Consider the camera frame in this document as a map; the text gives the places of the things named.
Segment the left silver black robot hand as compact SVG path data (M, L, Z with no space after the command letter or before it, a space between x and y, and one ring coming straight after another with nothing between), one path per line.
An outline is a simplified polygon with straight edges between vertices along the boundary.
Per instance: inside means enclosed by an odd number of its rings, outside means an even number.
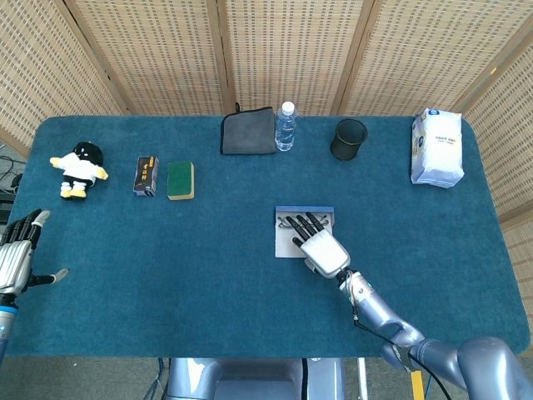
M48 275L34 275L32 255L50 212L40 208L7 225L1 236L1 295L17 297L28 287L52 285L70 272L63 268Z

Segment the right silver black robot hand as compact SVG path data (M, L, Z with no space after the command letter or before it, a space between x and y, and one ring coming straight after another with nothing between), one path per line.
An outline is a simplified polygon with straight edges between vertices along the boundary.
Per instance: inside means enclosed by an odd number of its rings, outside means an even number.
M349 268L351 258L347 250L312 212L287 216L286 221L296 232L291 241L305 255L306 264L313 272L332 279Z

